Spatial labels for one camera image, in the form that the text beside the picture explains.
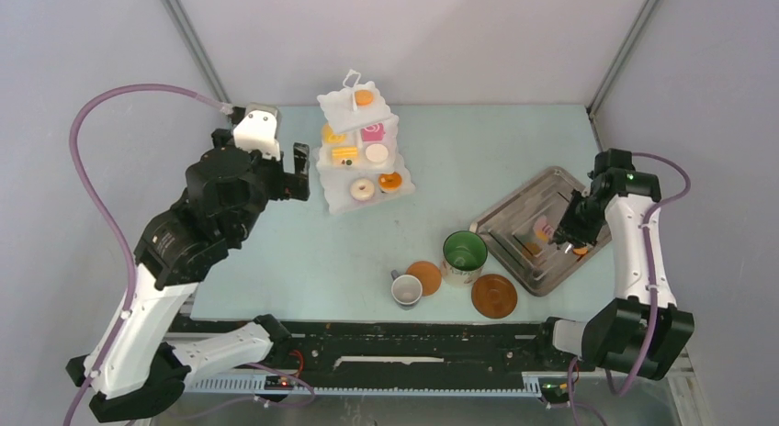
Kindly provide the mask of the yellow swirl roll cake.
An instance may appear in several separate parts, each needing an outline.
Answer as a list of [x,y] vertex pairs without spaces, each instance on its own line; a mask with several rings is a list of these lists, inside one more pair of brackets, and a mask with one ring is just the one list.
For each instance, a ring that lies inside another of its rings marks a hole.
[[324,145],[343,145],[346,142],[344,134],[336,134],[328,123],[322,127],[322,143]]

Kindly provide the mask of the white glazed donut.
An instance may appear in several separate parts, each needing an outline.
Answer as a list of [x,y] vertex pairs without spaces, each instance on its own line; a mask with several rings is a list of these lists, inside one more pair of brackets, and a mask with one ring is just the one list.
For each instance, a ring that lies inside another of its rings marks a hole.
[[376,194],[375,183],[368,178],[358,178],[349,187],[351,197],[358,202],[371,200]]

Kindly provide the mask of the small white grey cup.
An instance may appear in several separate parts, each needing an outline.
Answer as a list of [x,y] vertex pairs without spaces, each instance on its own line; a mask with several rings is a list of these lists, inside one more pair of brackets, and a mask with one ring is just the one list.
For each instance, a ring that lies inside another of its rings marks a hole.
[[390,294],[394,302],[402,309],[414,308],[423,297],[423,285],[414,275],[403,274],[392,270]]

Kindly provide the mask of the large floral green-inside mug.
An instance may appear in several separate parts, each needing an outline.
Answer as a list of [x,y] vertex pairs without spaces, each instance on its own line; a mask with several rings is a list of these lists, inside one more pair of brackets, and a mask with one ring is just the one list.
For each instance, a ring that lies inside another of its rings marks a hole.
[[472,286],[476,282],[489,254],[484,240],[468,230],[451,233],[444,241],[442,252],[443,281],[458,287]]

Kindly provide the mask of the yellow layered cake slice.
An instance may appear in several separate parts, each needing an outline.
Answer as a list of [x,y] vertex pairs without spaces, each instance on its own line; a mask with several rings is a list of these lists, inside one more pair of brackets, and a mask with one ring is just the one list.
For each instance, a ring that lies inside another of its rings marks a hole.
[[359,149],[356,146],[333,147],[331,150],[333,165],[351,166],[359,161]]

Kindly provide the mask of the small wooden coaster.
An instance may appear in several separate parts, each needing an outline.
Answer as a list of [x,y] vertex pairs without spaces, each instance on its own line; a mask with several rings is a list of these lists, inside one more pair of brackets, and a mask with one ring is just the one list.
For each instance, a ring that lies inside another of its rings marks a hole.
[[422,285],[422,296],[429,297],[442,285],[442,275],[436,264],[427,261],[412,263],[406,269],[407,275],[416,277]]

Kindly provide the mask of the white three-tier dessert stand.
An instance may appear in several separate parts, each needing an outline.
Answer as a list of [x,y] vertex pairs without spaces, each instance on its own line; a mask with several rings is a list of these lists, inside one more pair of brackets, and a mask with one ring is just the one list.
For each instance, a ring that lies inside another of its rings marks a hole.
[[[369,106],[357,106],[354,92],[361,89],[371,90],[375,100]],[[342,87],[327,94],[318,95],[317,101],[333,132],[344,134],[343,145],[324,145],[315,152],[316,169],[323,189],[328,210],[332,215],[341,215],[360,208],[374,206],[407,196],[416,191],[410,171],[401,155],[398,145],[400,118],[395,115],[373,81],[363,81],[362,74],[354,69],[347,72]],[[382,141],[363,142],[360,130],[366,126],[382,123],[385,136]],[[369,144],[381,143],[389,149],[389,158],[383,164],[371,164],[365,156]],[[359,161],[351,166],[333,165],[331,150],[333,147],[356,146],[359,149]],[[401,188],[394,193],[383,193],[378,187],[380,174],[397,172],[403,178]],[[366,202],[355,201],[350,193],[350,185],[358,178],[371,179],[377,188],[375,196]]]

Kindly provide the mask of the orange glazed donut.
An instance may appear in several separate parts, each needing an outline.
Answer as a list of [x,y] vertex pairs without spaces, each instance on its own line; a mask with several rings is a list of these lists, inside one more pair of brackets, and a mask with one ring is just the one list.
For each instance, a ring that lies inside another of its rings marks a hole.
[[383,193],[394,193],[401,188],[402,184],[403,178],[397,172],[391,174],[380,174],[378,176],[378,187]]

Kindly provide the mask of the large wooden coaster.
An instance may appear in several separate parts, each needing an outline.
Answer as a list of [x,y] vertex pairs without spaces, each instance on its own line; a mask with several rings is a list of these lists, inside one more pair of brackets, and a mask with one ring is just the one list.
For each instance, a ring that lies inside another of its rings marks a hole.
[[482,316],[499,320],[511,315],[518,304],[517,291],[502,275],[479,277],[471,288],[471,303]]

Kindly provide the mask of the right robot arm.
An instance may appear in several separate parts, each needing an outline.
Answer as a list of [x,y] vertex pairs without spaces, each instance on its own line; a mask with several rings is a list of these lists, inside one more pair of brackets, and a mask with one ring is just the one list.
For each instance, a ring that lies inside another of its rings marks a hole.
[[614,244],[615,295],[590,320],[548,320],[550,334],[534,345],[537,362],[557,369],[571,355],[585,363],[626,376],[663,379],[694,333],[694,316],[679,309],[665,273],[660,244],[662,207],[684,197],[690,177],[680,175],[683,190],[663,197],[657,175],[633,164],[634,153],[609,149],[598,153],[589,174],[589,192],[572,193],[552,237],[555,245],[593,247],[603,228]]

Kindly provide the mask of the pink-tipped metal tongs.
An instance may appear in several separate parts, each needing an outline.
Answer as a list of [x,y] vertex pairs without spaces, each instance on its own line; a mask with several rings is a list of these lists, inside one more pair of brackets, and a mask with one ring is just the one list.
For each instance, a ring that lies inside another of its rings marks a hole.
[[573,252],[574,248],[570,243],[562,243],[562,242],[554,242],[553,237],[555,234],[555,229],[552,227],[552,225],[548,222],[548,218],[546,215],[541,215],[539,218],[536,219],[536,221],[533,224],[533,232],[535,236],[541,241],[546,243],[547,245],[555,245],[559,250],[564,251],[565,253]]

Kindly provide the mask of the white round cream cake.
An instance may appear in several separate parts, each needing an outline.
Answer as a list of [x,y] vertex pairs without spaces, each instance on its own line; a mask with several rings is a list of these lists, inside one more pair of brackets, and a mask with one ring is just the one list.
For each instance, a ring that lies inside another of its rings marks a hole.
[[384,144],[373,143],[366,146],[365,156],[371,164],[383,164],[389,158],[390,152]]

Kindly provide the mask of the stainless steel tray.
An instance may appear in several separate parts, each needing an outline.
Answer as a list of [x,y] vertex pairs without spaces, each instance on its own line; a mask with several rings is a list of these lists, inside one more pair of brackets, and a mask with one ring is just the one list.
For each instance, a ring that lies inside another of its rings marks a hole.
[[[469,230],[484,240],[489,253],[529,294],[546,296],[611,240],[609,229],[604,227],[598,244],[588,247],[585,256],[577,256],[535,236],[532,227],[537,218],[546,215],[555,229],[570,202],[571,191],[584,189],[585,185],[572,174],[550,166],[478,216]],[[523,242],[534,242],[543,252],[537,258],[528,258],[523,253]]]

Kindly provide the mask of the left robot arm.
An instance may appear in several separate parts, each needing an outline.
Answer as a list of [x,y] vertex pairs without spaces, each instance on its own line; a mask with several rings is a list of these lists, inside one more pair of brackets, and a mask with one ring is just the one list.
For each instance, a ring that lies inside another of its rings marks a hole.
[[287,362],[290,332],[268,314],[198,342],[164,337],[211,268],[241,248],[268,202],[308,199],[310,149],[298,143],[293,154],[289,174],[281,158],[224,144],[186,169],[182,195],[149,222],[130,257],[112,327],[92,353],[66,366],[77,386],[94,390],[89,407],[97,421],[151,418],[200,380],[239,365]]

